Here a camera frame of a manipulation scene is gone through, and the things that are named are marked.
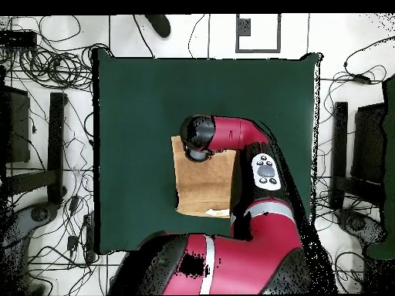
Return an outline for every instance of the black cable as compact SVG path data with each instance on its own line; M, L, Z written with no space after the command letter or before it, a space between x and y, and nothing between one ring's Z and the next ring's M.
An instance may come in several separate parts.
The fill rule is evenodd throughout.
M142 38L142 40L143 40L145 46L147 47L148 50L150 50L151 58L155 58L155 56L154 56L154 54L153 54L153 52L152 52L150 46L147 44L147 42L146 42L146 40L145 40L145 38L144 38L144 35L143 35L143 33L141 32L140 25L139 25L139 23L138 23L137 20L136 20L136 15L133 15L133 20L134 20L134 22L136 23L136 26L137 26L137 28L138 28L138 30L139 30L140 36L141 36L141 38Z
M357 254L357 253L355 253L355 252L352 252L352 251L342 252L342 253L339 254L339 255L336 257L336 259L335 259L335 262L334 262L333 265L335 266L335 276L336 276L336 279L337 279L338 283L340 284L340 287L341 287L347 294L349 294L349 292L348 292L348 291L346 290L346 288L344 287L343 283L340 281L340 279L342 279L342 278L339 276L339 273L342 272L342 273L344 273L344 274L346 275L346 279L342 279L342 280L347 281L347 280L348 280L348 277L350 277L350 278L352 278L354 281L358 282L362 287L363 287L363 280L362 280L359 276L356 275L356 272L355 272L353 269L350 270L351 275L349 275L349 274L347 274L343 269L339 268L339 266L337 265L337 261L338 261L343 255L346 255L346 254L356 255L356 256L357 256L359 259L361 259L363 262L365 262L365 259L364 259L361 255L359 255L359 254Z
M78 32L65 39L55 40L54 42L62 42L72 37L77 36L81 33L80 24L75 16L72 16L78 24ZM42 41L38 45L36 50L24 51L19 55L19 66L16 66L14 70L21 69L29 80L37 82L39 85L50 88L50 89L79 89L82 91L90 92L90 86L92 84L91 79L91 62L92 62L92 50L93 49L105 49L110 56L113 53L103 43L95 43L89 46L83 46L74 49L57 49L52 44L50 39L47 39L42 32L42 20L37 21L34 17L26 17L35 20L38 31L34 31L38 36L42 38ZM50 50L45 49L41 46L45 43ZM70 53L74 50L82 50L80 56ZM89 64L85 61L85 57L88 57ZM48 82L54 82L57 86L49 85Z
M62 228L62 227L64 227L64 226L65 226L65 221L63 221L63 224L61 224L57 229L55 229L55 230L53 230L53 231L50 231L50 232L48 232L48 233L41 234L41 235L39 235L39 236L37 236L37 237L32 237L32 239L37 239L37 238L43 237L43 236L45 236L45 235L50 235L50 234L52 234L52 233L55 233L56 231L58 231L60 228Z
M60 253L58 250L56 250L55 247L46 245L44 246L38 253L37 255L35 255L34 257L32 257L31 260L29 260L28 264L31 264L37 257L40 257L39 255L41 254L42 251L44 251L46 248L50 249L51 251L56 252L60 257L62 257L63 259L67 260L69 263L71 263L73 266L76 267L80 267L82 269L87 269L89 266L88 264L77 264L75 261L69 259L66 255L64 255L67 251L65 251L64 253Z
M32 142L30 141L30 140L27 140L27 139L25 139L23 136L19 136L19 137L21 137L21 138L23 138L24 140L26 140L28 143L30 143L33 147L34 147L34 145L32 144ZM64 147L64 157L65 157L65 160L66 160L66 163L67 163L67 165L68 165L68 167L70 168L70 169L72 169L71 168L71 166L69 165L69 161L67 160L67 156L66 156L66 148L65 148L65 146L63 145L63 147ZM46 171L46 169L45 169L45 167L44 167L44 165L43 165L43 163L42 163L42 160L41 160L41 157L39 156L39 153L38 153L38 151L37 151L37 149L35 148L35 151L37 152L37 155L38 155L38 157L39 157L39 160L40 160L40 163L42 164L42 168L43 168L43 170L44 171Z
M19 122L21 123L21 122L24 122L25 120L27 120L27 119L30 119L31 121L32 121L32 123L33 123L33 125L32 125L32 132L33 132L33 134L35 134L35 132L37 131L37 129L36 129L36 127L35 127L35 124L34 124L34 120L33 120L33 118L32 117L27 117L27 118L24 118L24 119L22 119L22 120L19 120Z
M335 90L337 90L340 86L343 86L345 83L350 82L350 81L351 81L351 82L359 82L359 83L366 84L365 82L363 82L363 80L361 81L361 79L362 79L362 78L367 78L367 79L368 79L368 77L366 77L365 75L366 75L367 73L373 74L373 73L371 72L371 70L374 69L374 68L376 68L376 67L379 67L379 66L381 66L381 67L384 69L385 75L384 75L384 78L381 79L379 82L376 82L376 83L371 83L371 82L370 82L370 83L369 83L369 84L373 85L373 84L378 84L378 83L382 82L383 80L385 80L385 76L387 75L387 71L385 70L385 68L384 68L382 65L376 65L376 66L374 66L374 67L372 67L372 68L366 70L366 71L363 72L362 74L359 74L358 76L351 75L351 74L349 74L347 71L345 71L345 72L337 72L337 73L333 76L333 80L332 80L332 82L331 82L331 84L330 84L330 86L329 86L329 92L328 92L328 94L327 94L327 96L326 96L326 98L324 99L324 102L323 102L323 104L324 104L324 109L325 109L325 111L329 114L329 117L326 118L326 119L324 119L322 122L319 122L319 124L325 123L326 121L328 121L329 119L331 119L331 118L333 117L333 114L326 108L326 100L329 98L330 101L331 101L331 104L332 104L332 108L335 106L335 104L334 104L334 102L333 102L333 98L332 98L332 96L331 96L331 94L332 94ZM331 89L331 88L332 88L332 85L333 85L335 82L341 82L341 84L338 85L335 89Z
M23 240L25 240L26 238L28 238L29 237L29 234L26 234L24 237L22 237L22 238L19 238L18 240L14 240L13 242L11 242L9 245L7 245L7 246L5 246L5 247L1 247L1 249L2 250L7 250L7 249L9 249L9 248L11 248L11 247L14 247L16 244L18 244L18 243L20 243L21 241L23 241Z
M53 263L56 263L57 261L58 261L58 259L60 259L62 256L64 256L64 253L63 254L61 254L60 252L59 252L59 257L53 262ZM41 275L42 273L44 273L45 271L47 271L48 269L49 269L49 267L51 267L53 264L50 264L46 269L42 269L42 271L39 273L39 274L37 274L35 277L37 278L39 275Z
M37 281L44 281L44 282L46 282L47 284L49 284L49 285L51 286L51 289L49 290L49 293L48 293L46 296L50 296L50 295L51 295L52 290L53 290L53 283L52 283L51 281L47 281L46 279L33 276L33 275L30 274L30 273L29 273L29 276L30 276L30 278L36 279Z
M83 124L81 118L79 118L79 114L78 114L78 111L76 110L76 107L73 105L73 103L72 103L70 100L69 100L69 104L70 104L71 107L73 108L74 113L76 113L76 116L77 116L77 118L78 118L78 120L79 120L79 124L80 124L81 127L83 128L83 131L84 131L84 133L86 134L86 138L89 140L88 133L86 132L85 126L84 126L84 124Z
M93 271L92 271L92 270L90 269L90 266L89 266L89 265L87 265L87 264L77 264L75 261L70 260L68 257L66 257L66 256L64 255L64 254L66 253L66 251L65 251L63 254L61 254L61 253L58 252L54 247L49 247L49 248L52 248L57 254L59 254L58 259L60 259L61 257L63 257L63 258L65 258L69 263L71 263L73 266L72 266L72 267L67 267L67 268L49 269L50 266L52 266L52 265L54 265L54 264L56 263L56 261L58 260L58 259L57 259L54 263L50 264L46 269L31 269L31 270L29 270L29 271L27 272L27 274L30 274L30 273L33 272L33 271L41 271L40 274L42 274L42 273L45 272L45 271L66 271L66 270L71 270L71 269L74 269L74 268L76 268L76 267L79 267L79 268L83 268L84 270L86 270L86 269L88 268L88 269L89 269L89 272L88 272L87 274L91 273L91 275L92 275L93 272L95 271L96 267L97 267L97 266L95 266L95 268L94 268ZM38 274L37 276L32 276L32 275L31 275L31 277L34 278L34 279L39 279L39 280L42 280L42 281L45 281L45 282L48 282L48 283L51 284L50 281L47 281L47 280L45 280L45 279L38 278L38 276L39 276L40 274ZM80 278L80 279L75 283L75 285L72 287L72 289L73 289L73 288L81 281L81 279L83 279L83 278ZM79 288L77 288L77 289L75 290L75 291L77 291L77 294L78 294L79 289L80 289L88 280L86 280L84 283L82 283L82 284L79 286Z
M352 132L348 132L348 133L347 133L347 135L354 134L355 132L356 132L355 130L354 130L354 131L352 131ZM322 143L320 143L318 146L321 146L321 145L327 144L327 143L329 143L331 140L333 140L333 138L332 138L332 139L330 139L330 140L327 140L327 141L325 141L325 142L322 142Z
M78 31L75 35L72 35L72 36L70 36L69 38L66 38L66 39L70 39L70 38L72 38L73 36L76 36L76 35L78 35L78 34L80 33L80 25L79 25L78 19L76 19L75 16L73 16L73 18L77 21L77 24L78 24L78 26L79 26L79 31ZM43 38L43 40L44 40L45 43L46 43L46 42L61 42L61 41L66 40L66 39L63 39L63 40L49 40L49 39L45 38L45 37L42 35L42 28L41 28L42 20L43 20L43 18L40 20L40 23L39 23L39 34L42 36L42 38ZM137 28L139 29L140 35L141 35L141 37L142 37L144 43L146 44L147 48L150 50L148 44L145 42L145 39L144 39L144 37L143 37L143 35L142 35L142 33L141 33L141 30L140 30L140 26L139 26L138 24L137 24ZM190 42L188 43L188 51L189 51L190 54L191 54L191 51L190 51L190 49L189 49L189 45L190 45ZM67 66L67 67L66 67L67 69L70 69L70 64L69 64L69 62L66 62L66 66ZM55 77L54 79L49 79L49 80L52 80L52 81L55 80L58 84L61 84L62 82L67 81L67 79L60 79L60 78L59 78L58 80L56 80L56 77Z
M94 267L94 269L92 270L92 271L88 271L87 273L85 273L71 288L70 288L70 290L69 290L69 293L67 294L67 295L65 295L65 296L70 296L72 293L74 293L74 292L76 292L77 290L79 290L79 289L81 289L81 287L84 285L84 284L86 284L87 282L88 282L88 280L92 277L92 275L93 275L93 272L96 270L96 267ZM80 281L83 281L83 279L87 276L89 274L89 277L88 277L88 279L83 283L83 284L81 284L76 290L74 290L73 291L73 288L80 282Z
M206 16L206 14L203 14L203 15L201 16L201 18L200 18L200 19L196 22L196 24L194 25L194 29L195 29L196 26L198 25L199 21L202 20L203 17L205 17L205 16ZM191 33L191 36L190 36L189 41L188 41L188 51L189 51L189 54L191 55L192 58L194 58L194 57L192 56L192 52L191 52L191 50L189 49L189 46L190 46L190 44L191 44L192 35L194 34L194 29L192 29L192 33Z
M60 242L61 242L62 239L64 238L66 232L68 232L68 230L67 230L68 225L72 223L71 220L70 220L69 218L67 218L66 221L64 221L64 216L65 216L65 215L68 216L68 214L67 214L67 204L68 204L69 201L71 201L71 199L73 198L73 196L74 196L74 194L65 202L65 205L64 205L64 207L63 207L63 216L62 216L62 218L63 218L63 224L62 224L61 226L59 226L56 230L53 231L53 232L57 231L57 230L60 229L62 226L65 227L65 230L64 230L64 232L63 232L63 235L60 237L59 242L58 242L58 244L57 244L55 247L57 247L57 246L60 244ZM34 260L34 258L36 258L36 257L45 257L46 255L48 255L49 253L51 253L51 251L49 251L47 254L44 254L44 255L42 255L42 256L39 256L39 254L41 253L41 251L42 251L42 249L40 250L40 252L39 252L36 256L33 257L32 260Z
M52 251L54 251L53 249L56 249L56 248L59 246L60 242L61 242L62 239L65 237L65 235L66 235L66 229L63 231L63 234L62 234L62 236L60 237L58 243L55 245L55 247L44 246L44 247L41 248L41 250L40 250L36 255L29 256L28 258L31 258L31 260L28 262L28 265L29 265L31 262L33 262L36 258L39 258L39 257L46 257L48 254L50 254ZM46 249L46 248L49 248L50 251L48 251L48 252L47 252L46 254L44 254L44 255L40 255L41 252L42 252L44 249Z
M83 189L84 189L86 192L88 192L89 195L92 197L92 196L93 196L93 191L92 191L92 190L88 190L88 179L85 177L85 175L87 175L88 177L91 177L92 179L93 179L93 176L92 176L92 175L89 175L89 174L86 174L86 172L85 172L85 173L83 173L82 179L81 179L81 182L82 182L82 185L83 185ZM86 179L86 185L83 184L83 179L84 179L84 178Z
M18 199L16 199L14 201L14 205L16 205L26 194L29 194L31 191L29 192L24 192L21 196L18 197Z
M366 209L370 209L370 212L371 212L371 209L373 208L373 206L371 206L371 207L356 208L356 206L359 205L360 203L361 203L361 200L360 200L360 199L356 199L356 200L354 200L354 202L353 202L348 208L344 208L343 210L353 210L353 211L356 211L356 210L366 210ZM330 209L329 206L325 206L325 205L323 205L323 204L318 204L318 206L319 206L319 207L325 207L325 208L327 208L327 209ZM324 214L320 214L320 215L317 215L317 216L316 216L316 218L321 217L322 219L327 220L327 221L329 221L329 222L331 223L328 227L325 227L325 228L323 228L323 229L319 229L319 230L317 230L317 232L326 230L326 229L330 228L333 224L339 224L338 222L335 222L335 221L334 221L334 219L335 219L334 213L335 213L335 212L336 212L336 210L330 210L329 212L325 212ZM332 220L326 219L326 218L324 217L324 216L327 215L327 214L332 214Z
M23 137L23 136L20 136L19 134L17 134L17 133L14 132L14 131L12 131L12 135L16 135L17 137L23 139L24 141L26 141L27 143L29 143L29 144L33 147L33 149L34 149L35 152L37 153L37 157L39 158L39 161L40 161L40 163L41 163L42 170L44 170L44 173L46 173L46 168L44 167L44 163L43 163L42 160L41 160L41 156L39 155L39 151L35 148L35 146L34 146L34 144L32 143L32 141L26 139L26 138Z
M85 284L85 283L83 282L83 279L84 279L84 277L85 277L85 270L86 270L86 269L83 270L84 275L83 275L83 277L82 277L82 279L81 279L81 285L76 289L76 291L78 290L78 291L76 292L76 296L78 295L79 291L81 290L81 287ZM70 290L70 291L69 291L69 296L70 296L72 293L74 293L74 291L71 291L71 290Z
M101 291L101 293L102 293L102 296L106 296L106 295L104 294L104 292L103 292L103 289L102 289L102 281L101 281L101 279L100 279L100 267L99 267L99 269L98 269L98 275L99 275L99 287L100 287L100 291Z
M47 40L48 42L63 42L63 41L66 41L66 40L70 40L70 39L72 39L73 37L78 36L78 34L81 33L81 25L80 25L80 23L79 23L79 20L76 18L76 16L74 16L74 15L71 15L71 16L76 20L76 23L77 23L77 25L78 25L78 32L77 32L76 34L73 34L73 35L71 35L71 36L68 36L67 38L64 38L64 39L51 40L51 39L47 39L47 38L46 38L46 40ZM51 17L51 16L43 16L43 17L41 17L41 19L40 19L40 21L39 21L39 31L40 31L41 34L42 34L42 20L43 20L44 18L46 18L46 17Z
M86 121L92 115L93 115L93 112L91 112L88 116L86 116L85 120L83 121L83 130L84 130L85 134L89 135L90 137L93 137L93 135L86 130Z
M352 56L354 56L355 54L357 54L358 52L365 51L365 50L367 50L368 48L371 48L372 46L378 45L379 43L385 43L385 42L388 42L388 41L391 41L391 40L395 40L395 35L389 36L389 37L387 37L387 38L385 38L385 39L381 39L381 40L376 41L376 42L374 42L374 43L372 43L372 44L370 44L370 45L368 45L368 46L366 46L366 47L364 47L364 48L361 48L361 49L359 49L359 50L356 50L355 52L353 52L351 55L349 55L349 56L347 57L346 61L345 61L344 64L343 64L344 69L346 70L346 72L347 72L350 76L363 75L363 74L352 74L351 72L349 72L349 71L347 70L347 66L348 66L348 61L349 61L349 59L350 59ZM386 75L387 75L387 71L386 71L385 68L384 68L384 71L385 71L385 75L384 75L384 77L383 77L382 80L385 80Z
M64 266L65 264L57 264L56 262L52 262L52 263L48 263L48 265L49 266L56 266L56 265ZM67 268L67 267L66 268L64 268L64 267L59 268L58 267L58 268L53 268L53 269L45 269L45 271L68 271L68 270L72 270L72 269L76 269L76 268L78 268L78 267L77 266L74 266L74 267L71 267L71 268ZM31 273L31 272L34 272L34 271L44 271L44 269L38 269L38 268L36 268L36 269L29 269L28 273Z

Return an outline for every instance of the green table surface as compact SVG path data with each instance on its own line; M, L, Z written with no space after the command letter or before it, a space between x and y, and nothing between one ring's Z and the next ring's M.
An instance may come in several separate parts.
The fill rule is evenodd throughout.
M175 210L170 138L194 114L267 124L309 215L320 59L117 59L99 50L100 252L134 250L159 230L229 235L229 219Z

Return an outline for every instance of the button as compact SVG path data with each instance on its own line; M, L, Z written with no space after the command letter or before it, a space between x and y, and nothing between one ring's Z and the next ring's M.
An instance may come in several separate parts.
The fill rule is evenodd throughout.
M274 177L275 176L275 170L272 166L260 166L258 168L258 175L261 177Z

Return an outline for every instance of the power strip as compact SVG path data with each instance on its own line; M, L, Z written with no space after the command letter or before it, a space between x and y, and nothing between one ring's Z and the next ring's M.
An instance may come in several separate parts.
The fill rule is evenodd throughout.
M0 48L8 51L26 51L37 49L37 34L34 31L12 31L0 29Z
M83 227L86 228L86 247L85 262L88 265L94 264L96 261L96 253L93 250L93 217L92 214L83 216Z
M0 29L7 29L8 22L9 22L8 16L0 16Z

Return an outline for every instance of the red robot arm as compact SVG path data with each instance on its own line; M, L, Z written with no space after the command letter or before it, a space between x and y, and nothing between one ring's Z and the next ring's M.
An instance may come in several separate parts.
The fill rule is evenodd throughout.
M124 259L110 294L307 293L306 259L270 138L246 119L192 116L181 126L181 139L194 162L237 150L231 237L155 237ZM131 275L136 264L140 272Z

